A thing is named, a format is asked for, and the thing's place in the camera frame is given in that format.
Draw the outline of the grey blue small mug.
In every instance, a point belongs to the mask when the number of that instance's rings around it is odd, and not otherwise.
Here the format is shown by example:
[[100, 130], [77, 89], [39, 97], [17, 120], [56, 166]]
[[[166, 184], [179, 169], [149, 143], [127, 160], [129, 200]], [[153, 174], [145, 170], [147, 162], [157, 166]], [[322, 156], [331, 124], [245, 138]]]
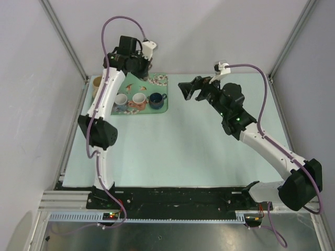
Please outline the grey blue small mug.
[[118, 94], [115, 98], [112, 112], [124, 112], [128, 109], [128, 97], [125, 94]]

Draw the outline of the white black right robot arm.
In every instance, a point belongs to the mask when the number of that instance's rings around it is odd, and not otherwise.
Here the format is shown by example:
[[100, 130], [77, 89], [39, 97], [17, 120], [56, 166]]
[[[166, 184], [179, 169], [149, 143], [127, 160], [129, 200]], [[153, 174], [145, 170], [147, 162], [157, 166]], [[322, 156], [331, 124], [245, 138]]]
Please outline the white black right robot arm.
[[255, 209], [261, 202], [281, 202], [293, 211], [306, 208], [322, 192], [322, 165], [286, 149], [258, 125], [257, 120], [243, 108], [244, 95], [240, 85], [212, 81], [210, 77], [195, 77], [179, 83], [184, 99], [190, 100], [199, 91], [197, 101], [206, 100], [222, 117], [227, 135], [246, 144], [260, 154], [279, 173], [282, 181], [255, 181], [246, 187], [243, 206]]

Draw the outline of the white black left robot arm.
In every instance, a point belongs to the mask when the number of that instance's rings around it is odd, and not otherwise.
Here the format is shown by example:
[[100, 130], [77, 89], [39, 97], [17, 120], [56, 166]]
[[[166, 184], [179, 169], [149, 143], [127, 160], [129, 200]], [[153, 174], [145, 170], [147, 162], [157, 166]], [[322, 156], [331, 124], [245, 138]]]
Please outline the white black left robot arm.
[[103, 73], [94, 101], [85, 115], [77, 122], [86, 140], [87, 157], [96, 161], [93, 187], [102, 190], [98, 203], [103, 208], [112, 208], [116, 196], [110, 192], [115, 184], [107, 175], [107, 153], [116, 143], [118, 130], [108, 122], [118, 91], [127, 74], [144, 80], [149, 76], [153, 53], [157, 43], [144, 39], [121, 36], [119, 45], [112, 52], [104, 50]]

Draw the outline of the dark blue mug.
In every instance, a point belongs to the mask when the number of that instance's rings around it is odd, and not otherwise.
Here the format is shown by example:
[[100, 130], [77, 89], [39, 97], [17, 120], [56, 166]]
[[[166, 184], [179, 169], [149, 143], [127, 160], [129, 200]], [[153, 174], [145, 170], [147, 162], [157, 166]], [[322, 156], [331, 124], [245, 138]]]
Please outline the dark blue mug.
[[164, 101], [167, 99], [167, 94], [152, 93], [148, 96], [149, 106], [152, 109], [159, 110], [163, 107]]

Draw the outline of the salmon pink mug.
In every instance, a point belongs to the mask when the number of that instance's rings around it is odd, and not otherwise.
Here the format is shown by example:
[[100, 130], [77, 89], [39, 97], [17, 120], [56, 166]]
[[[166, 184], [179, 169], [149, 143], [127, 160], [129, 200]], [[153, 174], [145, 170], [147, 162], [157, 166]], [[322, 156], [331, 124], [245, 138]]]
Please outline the salmon pink mug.
[[147, 105], [147, 97], [143, 93], [136, 93], [133, 95], [132, 100], [128, 102], [128, 106], [136, 108], [139, 111], [145, 110]]

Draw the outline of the beige round mug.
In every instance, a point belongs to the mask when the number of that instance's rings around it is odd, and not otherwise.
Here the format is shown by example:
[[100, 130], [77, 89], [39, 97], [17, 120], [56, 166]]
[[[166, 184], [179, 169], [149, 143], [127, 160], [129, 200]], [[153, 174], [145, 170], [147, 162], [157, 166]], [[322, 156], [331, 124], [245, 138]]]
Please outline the beige round mug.
[[96, 94], [99, 90], [99, 86], [101, 84], [101, 80], [102, 80], [102, 76], [98, 76], [96, 78], [93, 79], [93, 93], [92, 93], [92, 97], [93, 99], [96, 97]]

